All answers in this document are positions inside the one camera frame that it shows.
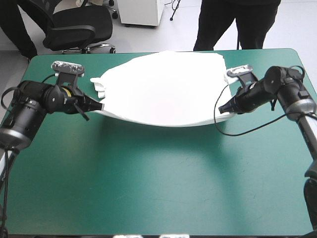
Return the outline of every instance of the chair armrest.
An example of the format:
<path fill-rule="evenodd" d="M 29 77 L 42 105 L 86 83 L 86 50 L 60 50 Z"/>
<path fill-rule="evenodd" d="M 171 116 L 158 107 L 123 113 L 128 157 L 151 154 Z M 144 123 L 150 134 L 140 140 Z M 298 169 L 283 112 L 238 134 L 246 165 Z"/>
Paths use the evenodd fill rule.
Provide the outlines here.
<path fill-rule="evenodd" d="M 89 32 L 89 37 L 82 37 L 78 39 L 78 33 Z M 96 29 L 93 26 L 89 25 L 77 25 L 77 26 L 66 26 L 66 27 L 57 27 L 57 28 L 48 28 L 47 35 L 43 40 L 43 45 L 49 49 L 54 48 L 55 50 L 66 50 L 68 48 L 63 47 L 63 45 L 71 44 L 73 41 L 65 41 L 63 38 L 63 42 L 61 44 L 58 43 L 58 39 L 62 38 L 65 34 L 70 33 L 76 35 L 75 41 L 84 41 L 81 46 L 72 46 L 83 49 L 87 47 L 95 38 Z"/>

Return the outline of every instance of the white towel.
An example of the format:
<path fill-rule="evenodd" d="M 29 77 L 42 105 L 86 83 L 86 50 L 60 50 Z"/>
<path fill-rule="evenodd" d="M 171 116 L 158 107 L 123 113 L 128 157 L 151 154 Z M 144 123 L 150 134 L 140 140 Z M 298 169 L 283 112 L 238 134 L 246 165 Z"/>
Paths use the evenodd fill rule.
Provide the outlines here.
<path fill-rule="evenodd" d="M 160 52 L 134 58 L 92 78 L 105 104 L 99 113 L 157 126 L 197 126 L 213 122 L 213 108 L 223 88 L 223 56 L 211 53 Z M 231 98 L 229 87 L 216 108 Z"/>

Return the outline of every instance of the black pants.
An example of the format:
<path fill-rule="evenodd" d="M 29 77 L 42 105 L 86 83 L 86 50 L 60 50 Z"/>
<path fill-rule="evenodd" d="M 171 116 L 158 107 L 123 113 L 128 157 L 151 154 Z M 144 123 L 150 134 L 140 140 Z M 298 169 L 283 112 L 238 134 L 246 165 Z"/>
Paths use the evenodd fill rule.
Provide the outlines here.
<path fill-rule="evenodd" d="M 34 43 L 28 35 L 17 4 L 30 15 L 30 6 L 24 0 L 0 0 L 0 27 L 16 45 L 21 54 L 29 59 L 37 55 Z"/>
<path fill-rule="evenodd" d="M 234 19 L 241 47 L 262 49 L 265 36 L 275 21 L 278 5 L 239 5 L 225 0 L 203 0 L 194 51 L 213 51 Z"/>

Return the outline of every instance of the green table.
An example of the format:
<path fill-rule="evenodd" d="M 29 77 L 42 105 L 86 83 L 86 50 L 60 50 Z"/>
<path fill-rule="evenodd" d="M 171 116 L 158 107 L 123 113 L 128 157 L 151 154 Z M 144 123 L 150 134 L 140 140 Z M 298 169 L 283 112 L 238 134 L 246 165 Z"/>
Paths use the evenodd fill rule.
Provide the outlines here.
<path fill-rule="evenodd" d="M 291 49 L 221 51 L 227 67 L 302 65 Z M 52 74 L 54 60 L 82 64 L 91 77 L 144 54 L 35 57 L 23 80 Z M 310 81 L 305 85 L 316 99 Z M 241 132 L 283 114 L 270 105 L 220 126 Z M 294 122 L 282 119 L 240 137 L 214 125 L 166 128 L 89 113 L 47 115 L 10 177 L 11 234 L 299 235 L 312 230 L 303 197 L 312 159 Z"/>

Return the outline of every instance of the black cable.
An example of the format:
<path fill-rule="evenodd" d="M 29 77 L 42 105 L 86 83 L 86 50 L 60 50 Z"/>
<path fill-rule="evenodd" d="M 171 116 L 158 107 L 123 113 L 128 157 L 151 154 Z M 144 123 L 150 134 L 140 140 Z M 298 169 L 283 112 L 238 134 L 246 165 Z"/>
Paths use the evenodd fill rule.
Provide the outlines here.
<path fill-rule="evenodd" d="M 11 110 L 9 108 L 6 107 L 6 105 L 3 102 L 3 98 L 5 97 L 5 95 L 7 95 L 9 92 L 13 91 L 13 90 L 20 90 L 18 87 L 11 87 L 8 88 L 7 90 L 5 90 L 1 96 L 1 106 L 7 110 L 8 112 L 11 112 Z"/>
<path fill-rule="evenodd" d="M 5 149 L 5 187 L 4 187 L 4 197 L 3 197 L 3 211 L 2 211 L 2 223 L 1 223 L 1 234 L 0 238 L 3 238 L 3 231 L 5 227 L 5 219 L 6 219 L 6 203 L 7 203 L 7 196 L 8 196 L 8 181 L 9 181 L 9 156 L 8 156 L 8 150 Z"/>
<path fill-rule="evenodd" d="M 174 10 L 174 11 L 176 11 L 178 8 L 179 8 L 179 3 L 180 3 L 180 0 L 173 0 L 172 1 L 172 9 Z"/>
<path fill-rule="evenodd" d="M 285 113 L 285 114 L 279 116 L 278 118 L 276 118 L 276 119 L 274 119 L 274 120 L 271 120 L 271 121 L 269 121 L 269 122 L 267 122 L 267 123 L 265 123 L 265 124 L 263 124 L 263 125 L 260 125 L 260 126 L 258 126 L 258 127 L 256 127 L 256 128 L 253 128 L 253 129 L 251 129 L 251 130 L 247 130 L 247 131 L 242 132 L 242 133 L 239 133 L 239 134 L 229 134 L 229 133 L 225 133 L 225 132 L 223 132 L 223 131 L 218 127 L 218 125 L 217 125 L 216 116 L 215 116 L 215 111 L 216 111 L 217 103 L 218 103 L 220 97 L 222 96 L 224 90 L 225 90 L 227 87 L 228 87 L 228 85 L 224 87 L 224 89 L 223 89 L 222 92 L 220 93 L 220 96 L 218 97 L 218 99 L 217 99 L 217 101 L 216 101 L 216 103 L 215 103 L 215 105 L 214 105 L 214 108 L 213 108 L 213 121 L 214 121 L 214 125 L 215 125 L 216 129 L 217 129 L 221 134 L 223 134 L 223 135 L 228 135 L 228 136 L 245 135 L 245 134 L 247 134 L 247 133 L 250 133 L 250 132 L 252 132 L 252 131 L 255 131 L 255 130 L 258 130 L 258 129 L 262 128 L 262 127 L 265 127 L 265 126 L 267 126 L 267 125 L 270 125 L 270 124 L 272 124 L 272 123 L 274 123 L 274 122 L 276 122 L 276 121 L 282 119 L 283 117 L 285 117 L 285 116 L 287 116 L 287 115 L 291 115 L 291 114 L 301 114 L 301 117 L 303 117 L 303 116 L 308 116 L 308 117 L 311 117 L 311 118 L 314 118 L 315 120 L 317 120 L 317 117 L 314 116 L 314 115 L 312 115 L 312 114 L 306 114 L 306 113 L 302 113 L 302 112 L 291 112 L 291 113 Z"/>
<path fill-rule="evenodd" d="M 47 76 L 47 77 L 42 81 L 42 83 L 44 83 L 46 80 L 48 80 L 50 77 L 53 77 L 53 76 L 55 76 L 55 74 L 51 74 L 51 75 Z"/>

